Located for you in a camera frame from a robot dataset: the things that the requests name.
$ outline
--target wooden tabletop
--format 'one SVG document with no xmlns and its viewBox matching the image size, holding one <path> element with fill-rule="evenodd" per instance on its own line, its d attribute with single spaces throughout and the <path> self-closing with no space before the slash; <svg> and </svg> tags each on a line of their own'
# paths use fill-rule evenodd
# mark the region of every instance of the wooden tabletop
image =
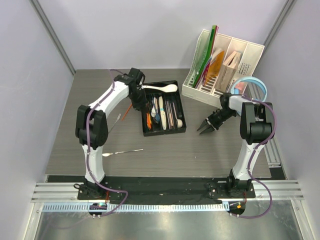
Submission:
<svg viewBox="0 0 320 240">
<path fill-rule="evenodd" d="M 176 80 L 179 90 L 188 69 L 145 69 L 146 83 Z M 77 70 L 64 109 L 46 173 L 50 175 L 84 175 L 85 157 L 75 136 L 78 107 L 89 105 L 111 85 L 107 70 Z M 242 144 L 240 118 L 232 117 L 218 131 L 199 135 L 197 128 L 215 110 L 213 106 L 181 96 L 186 132 L 144 137 L 141 113 L 131 109 L 119 120 L 103 147 L 104 153 L 143 149 L 104 157 L 107 176 L 131 177 L 226 177 L 235 165 Z M 131 104 L 124 99 L 107 119 L 110 128 L 119 114 Z M 265 152 L 256 161 L 253 175 L 270 177 Z"/>
</svg>

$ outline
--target gray wall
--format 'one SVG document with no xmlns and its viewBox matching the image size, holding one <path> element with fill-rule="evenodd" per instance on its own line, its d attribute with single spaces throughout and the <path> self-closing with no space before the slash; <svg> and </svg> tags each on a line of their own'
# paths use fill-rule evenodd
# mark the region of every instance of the gray wall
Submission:
<svg viewBox="0 0 320 240">
<path fill-rule="evenodd" d="M 298 0 L 255 75 L 278 117 L 276 136 L 286 173 L 298 179 L 320 230 L 320 1 Z"/>
<path fill-rule="evenodd" d="M 29 1 L 0 2 L 0 238 L 15 240 L 44 177 L 72 75 Z"/>
<path fill-rule="evenodd" d="M 285 0 L 39 0 L 76 69 L 189 68 L 197 38 L 262 44 Z"/>
</svg>

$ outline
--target blue tape roll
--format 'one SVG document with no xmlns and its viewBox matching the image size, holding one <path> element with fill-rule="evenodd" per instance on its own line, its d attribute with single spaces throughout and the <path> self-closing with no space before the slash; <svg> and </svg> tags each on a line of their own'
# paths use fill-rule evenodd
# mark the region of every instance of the blue tape roll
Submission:
<svg viewBox="0 0 320 240">
<path fill-rule="evenodd" d="M 266 99 L 267 99 L 267 94 L 268 94 L 268 91 L 267 91 L 267 87 L 266 85 L 264 84 L 263 81 L 261 81 L 260 79 L 254 77 L 254 76 L 244 76 L 244 77 L 241 77 L 239 78 L 237 81 L 234 82 L 234 84 L 231 86 L 229 92 L 231 94 L 239 94 L 239 89 L 235 88 L 236 85 L 238 83 L 252 83 L 252 84 L 255 84 L 257 85 L 259 88 L 261 88 L 262 92 L 264 93 L 264 98 L 261 99 L 262 102 L 265 102 Z"/>
</svg>

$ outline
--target file organizer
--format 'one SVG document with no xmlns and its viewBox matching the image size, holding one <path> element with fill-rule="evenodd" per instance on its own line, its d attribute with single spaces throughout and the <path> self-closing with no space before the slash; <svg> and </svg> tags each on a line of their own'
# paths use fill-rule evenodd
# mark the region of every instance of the file organizer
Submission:
<svg viewBox="0 0 320 240">
<path fill-rule="evenodd" d="M 199 84 L 198 88 L 192 88 L 194 78 L 196 76 L 196 65 L 201 58 L 202 53 L 206 45 L 206 40 L 210 37 L 210 31 L 203 30 L 200 34 L 196 43 L 195 53 L 190 68 L 189 74 L 187 75 L 183 85 L 182 92 L 183 96 L 198 100 L 205 104 L 212 105 L 217 108 L 221 108 L 219 97 L 222 92 L 215 89 L 217 77 L 211 80 L 206 86 Z M 241 61 L 239 67 L 233 76 L 232 83 L 237 79 L 245 76 L 252 76 L 256 66 L 260 60 L 262 52 L 264 50 L 263 45 L 256 44 L 253 42 L 241 40 L 232 36 L 227 36 L 218 33 L 214 42 L 213 48 L 221 48 L 224 50 L 224 60 L 233 51 L 241 53 Z"/>
</svg>

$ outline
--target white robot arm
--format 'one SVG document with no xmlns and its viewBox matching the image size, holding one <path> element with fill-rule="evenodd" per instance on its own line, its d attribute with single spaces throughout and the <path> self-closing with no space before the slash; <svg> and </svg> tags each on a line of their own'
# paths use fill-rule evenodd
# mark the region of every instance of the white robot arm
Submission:
<svg viewBox="0 0 320 240">
<path fill-rule="evenodd" d="M 88 163 L 91 173 L 99 183 L 103 183 L 105 178 L 102 153 L 103 145 L 108 138 L 107 118 L 118 103 L 126 97 L 131 99 L 133 108 L 138 111 L 142 111 L 147 106 L 146 94 L 142 88 L 144 80 L 145 75 L 140 70 L 132 68 L 129 74 L 118 75 L 114 79 L 114 86 L 110 86 L 110 88 L 95 102 L 91 103 L 89 106 L 81 105 L 78 108 L 75 135 L 79 138 L 79 142 L 82 145 L 84 158 L 89 155 Z M 111 92 L 109 96 L 102 101 L 109 92 Z M 93 123 L 89 124 L 90 143 L 88 143 L 86 120 L 89 111 L 97 104 L 98 106 L 91 115 Z M 87 167 L 84 184 L 97 192 L 99 191 L 99 188 L 95 185 L 95 181 L 91 177 Z"/>
<path fill-rule="evenodd" d="M 242 138 L 242 147 L 238 160 L 230 171 L 227 180 L 228 190 L 247 191 L 251 184 L 251 177 L 248 174 L 248 164 L 253 151 L 256 154 L 253 156 L 250 163 L 250 172 L 252 172 L 259 153 L 264 148 L 264 144 L 257 147 L 272 133 L 274 127 L 274 119 L 268 108 L 259 103 L 252 102 L 241 95 L 232 95 L 224 93 L 220 97 L 222 109 L 218 109 L 208 116 L 198 128 L 202 129 L 200 134 L 217 131 L 219 127 L 230 117 L 236 116 L 237 112 L 241 113 L 240 135 Z"/>
</svg>

